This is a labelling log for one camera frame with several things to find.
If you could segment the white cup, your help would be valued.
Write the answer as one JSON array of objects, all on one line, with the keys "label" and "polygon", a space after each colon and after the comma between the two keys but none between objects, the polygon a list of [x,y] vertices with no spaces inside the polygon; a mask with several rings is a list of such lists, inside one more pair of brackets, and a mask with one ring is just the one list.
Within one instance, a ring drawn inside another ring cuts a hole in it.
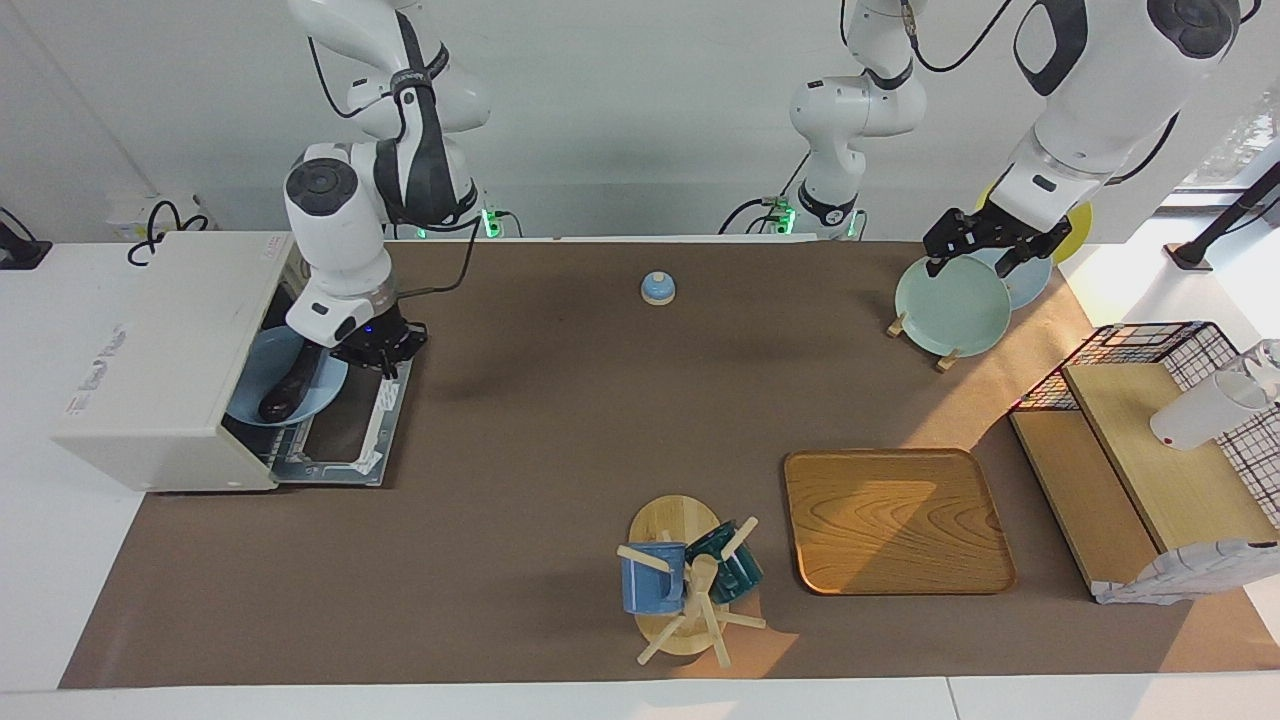
[{"label": "white cup", "polygon": [[1149,419],[1155,438],[1189,451],[1280,404],[1280,340],[1261,340]]}]

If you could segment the wooden mug tree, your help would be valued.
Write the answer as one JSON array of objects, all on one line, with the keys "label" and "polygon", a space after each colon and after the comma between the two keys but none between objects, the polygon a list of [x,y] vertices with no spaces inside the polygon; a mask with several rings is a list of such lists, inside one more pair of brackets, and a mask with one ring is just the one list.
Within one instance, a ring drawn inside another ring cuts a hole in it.
[{"label": "wooden mug tree", "polygon": [[[678,542],[691,544],[699,537],[723,523],[701,501],[686,495],[666,495],[641,507],[631,521],[628,538],[622,544],[646,542]],[[756,529],[756,518],[736,521],[739,529],[722,553],[727,559],[745,543]],[[732,603],[717,605],[710,601],[709,589],[716,579],[718,562],[709,555],[698,556],[692,564],[685,561],[684,609],[671,615],[632,615],[637,629],[646,639],[636,661],[649,664],[657,655],[668,653],[692,657],[712,651],[722,669],[732,665],[724,639],[727,626],[745,626],[763,630],[763,618],[733,611]]]}]

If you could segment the yellow plate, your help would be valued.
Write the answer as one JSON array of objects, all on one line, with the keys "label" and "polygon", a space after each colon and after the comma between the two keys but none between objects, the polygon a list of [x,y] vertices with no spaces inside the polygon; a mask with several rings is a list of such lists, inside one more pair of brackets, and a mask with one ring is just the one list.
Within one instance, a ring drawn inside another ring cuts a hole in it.
[{"label": "yellow plate", "polygon": [[1015,218],[1025,222],[1027,224],[1039,229],[1047,231],[1051,225],[1056,224],[1061,217],[1069,218],[1069,234],[1059,245],[1059,247],[1052,252],[1051,259],[1053,263],[1059,263],[1070,258],[1075,251],[1078,251],[1084,241],[1088,238],[1092,222],[1093,222],[1093,208],[1092,204],[1085,201],[1073,209],[1065,211],[1053,224],[1048,225],[1042,218],[1037,217],[1037,209],[1025,209],[1016,205],[1014,199],[1007,199],[1004,186],[1006,186],[1005,178],[1000,178],[980,196],[978,209],[983,208],[987,202],[995,202],[1006,211],[1009,211]]}]

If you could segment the glass oven door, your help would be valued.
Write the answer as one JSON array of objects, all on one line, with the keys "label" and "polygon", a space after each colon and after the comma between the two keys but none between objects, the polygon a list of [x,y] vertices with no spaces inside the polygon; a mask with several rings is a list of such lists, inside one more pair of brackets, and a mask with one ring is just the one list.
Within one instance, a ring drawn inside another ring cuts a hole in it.
[{"label": "glass oven door", "polygon": [[408,397],[413,363],[397,377],[328,359],[315,389],[332,401],[315,415],[274,430],[262,460],[276,483],[379,487]]}]

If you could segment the cream toaster oven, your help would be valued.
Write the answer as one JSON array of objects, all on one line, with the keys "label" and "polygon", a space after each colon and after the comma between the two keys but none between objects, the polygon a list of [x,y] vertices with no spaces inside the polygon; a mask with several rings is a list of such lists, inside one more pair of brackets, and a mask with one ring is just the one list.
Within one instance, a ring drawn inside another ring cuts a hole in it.
[{"label": "cream toaster oven", "polygon": [[275,429],[227,414],[250,347],[305,278],[287,233],[178,232],[76,387],[54,441],[143,493],[239,493],[276,483]]}]

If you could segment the blue mug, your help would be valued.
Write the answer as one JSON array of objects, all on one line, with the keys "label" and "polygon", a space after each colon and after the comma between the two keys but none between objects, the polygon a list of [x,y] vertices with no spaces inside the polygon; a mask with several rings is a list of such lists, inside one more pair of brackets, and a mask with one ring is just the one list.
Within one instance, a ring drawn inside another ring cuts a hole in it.
[{"label": "blue mug", "polygon": [[621,559],[622,606],[632,615],[671,615],[684,609],[685,551],[678,542],[628,543]]}]

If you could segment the black stand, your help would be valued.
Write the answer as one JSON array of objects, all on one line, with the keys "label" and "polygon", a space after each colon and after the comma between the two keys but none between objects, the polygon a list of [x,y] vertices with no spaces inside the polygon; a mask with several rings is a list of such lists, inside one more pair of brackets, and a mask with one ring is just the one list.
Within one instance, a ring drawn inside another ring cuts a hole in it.
[{"label": "black stand", "polygon": [[1262,217],[1268,209],[1262,208],[1266,197],[1277,192],[1280,187],[1280,160],[1276,160],[1253,184],[1251,184],[1236,201],[1216,217],[1202,232],[1187,243],[1167,243],[1164,246],[1165,254],[1175,266],[1184,272],[1212,272],[1212,265],[1207,260],[1210,247],[1234,231],[1248,225],[1243,218],[1253,213],[1253,218]]}]

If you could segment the wooden serving tray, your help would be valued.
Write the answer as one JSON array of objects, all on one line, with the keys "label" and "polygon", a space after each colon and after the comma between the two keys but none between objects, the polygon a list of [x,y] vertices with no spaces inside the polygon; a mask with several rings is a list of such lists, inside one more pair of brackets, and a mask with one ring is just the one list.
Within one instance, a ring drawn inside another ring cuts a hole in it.
[{"label": "wooden serving tray", "polygon": [[966,450],[804,450],[782,469],[795,568],[813,594],[989,596],[1018,582]]}]

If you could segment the pale green plate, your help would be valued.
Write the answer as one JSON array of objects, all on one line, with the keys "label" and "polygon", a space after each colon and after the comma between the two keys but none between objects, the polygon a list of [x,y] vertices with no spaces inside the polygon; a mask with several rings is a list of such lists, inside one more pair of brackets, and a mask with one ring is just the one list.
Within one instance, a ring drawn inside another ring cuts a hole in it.
[{"label": "pale green plate", "polygon": [[922,258],[901,275],[895,311],[918,347],[940,357],[972,357],[995,347],[1009,329],[1009,288],[987,264],[955,258],[937,275]]}]

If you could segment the dark green mug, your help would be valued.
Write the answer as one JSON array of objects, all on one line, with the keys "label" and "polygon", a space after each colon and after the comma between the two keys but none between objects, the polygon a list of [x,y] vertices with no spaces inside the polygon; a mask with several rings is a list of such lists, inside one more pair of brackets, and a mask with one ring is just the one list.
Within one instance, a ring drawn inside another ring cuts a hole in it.
[{"label": "dark green mug", "polygon": [[763,579],[763,570],[745,543],[727,559],[722,557],[737,529],[739,524],[730,519],[695,539],[685,550],[686,564],[692,564],[701,555],[709,555],[718,562],[716,579],[709,589],[710,601],[717,605],[741,600],[758,588]]}]

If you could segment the black clamp mount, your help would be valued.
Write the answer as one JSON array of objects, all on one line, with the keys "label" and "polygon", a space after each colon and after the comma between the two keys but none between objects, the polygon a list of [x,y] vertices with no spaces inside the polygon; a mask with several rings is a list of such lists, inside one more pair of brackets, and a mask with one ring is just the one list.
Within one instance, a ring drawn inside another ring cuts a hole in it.
[{"label": "black clamp mount", "polygon": [[51,250],[51,241],[37,238],[24,222],[0,206],[0,270],[33,270]]}]

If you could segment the wooden two-tier shelf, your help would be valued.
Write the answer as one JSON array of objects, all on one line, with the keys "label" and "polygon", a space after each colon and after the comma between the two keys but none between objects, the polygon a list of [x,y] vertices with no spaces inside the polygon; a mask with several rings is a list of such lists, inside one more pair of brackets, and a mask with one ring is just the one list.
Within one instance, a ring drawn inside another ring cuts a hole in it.
[{"label": "wooden two-tier shelf", "polygon": [[1015,430],[1097,603],[1171,605],[1280,577],[1280,527],[1216,445],[1181,451],[1149,419],[1179,396],[1160,364],[1065,366]]}]

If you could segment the brown table mat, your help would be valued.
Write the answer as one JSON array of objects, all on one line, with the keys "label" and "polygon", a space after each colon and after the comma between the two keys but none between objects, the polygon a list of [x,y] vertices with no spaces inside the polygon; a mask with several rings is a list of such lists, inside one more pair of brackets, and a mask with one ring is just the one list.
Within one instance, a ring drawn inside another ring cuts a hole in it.
[{"label": "brown table mat", "polygon": [[[620,602],[635,512],[689,495],[755,516],[764,632],[748,678],[1280,669],[1243,591],[1098,605],[1007,409],[1091,324],[1061,278],[945,374],[884,329],[906,243],[490,243],[431,333],[380,488],[150,495],[61,688],[714,676],[659,656]],[[675,278],[652,306],[645,274]],[[1018,583],[992,596],[819,597],[795,575],[785,457],[964,448]]]}]

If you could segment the wooden plate rack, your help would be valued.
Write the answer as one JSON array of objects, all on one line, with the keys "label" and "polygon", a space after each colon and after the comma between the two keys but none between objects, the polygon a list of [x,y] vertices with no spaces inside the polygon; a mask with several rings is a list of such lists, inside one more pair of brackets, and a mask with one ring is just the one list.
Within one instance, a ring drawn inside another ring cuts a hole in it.
[{"label": "wooden plate rack", "polygon": [[943,341],[937,340],[924,329],[924,325],[913,320],[913,316],[909,313],[900,313],[888,324],[884,333],[890,338],[905,337],[916,347],[933,355],[936,357],[934,370],[938,373],[948,372],[959,360],[959,347],[951,347]]}]

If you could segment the white patterned cloth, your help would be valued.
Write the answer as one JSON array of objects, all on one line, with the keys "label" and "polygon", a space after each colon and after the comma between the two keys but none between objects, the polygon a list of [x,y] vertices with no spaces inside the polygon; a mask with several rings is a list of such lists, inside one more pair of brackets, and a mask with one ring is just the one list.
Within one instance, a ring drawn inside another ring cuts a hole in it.
[{"label": "white patterned cloth", "polygon": [[1135,580],[1092,582],[1097,603],[1169,606],[1280,575],[1280,542],[1220,539],[1161,553]]}]

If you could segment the light blue racked plate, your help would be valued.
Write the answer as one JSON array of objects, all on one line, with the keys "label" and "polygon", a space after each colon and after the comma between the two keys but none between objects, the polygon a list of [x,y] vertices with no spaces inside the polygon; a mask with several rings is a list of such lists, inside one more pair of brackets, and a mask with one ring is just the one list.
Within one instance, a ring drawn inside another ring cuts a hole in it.
[{"label": "light blue racked plate", "polygon": [[[995,272],[996,260],[1005,250],[1012,249],[979,249],[975,252],[964,255],[986,264]],[[1036,258],[1020,265],[1007,278],[998,277],[1009,291],[1011,309],[1018,310],[1029,305],[1044,291],[1053,268],[1051,255],[1048,258]]]}]

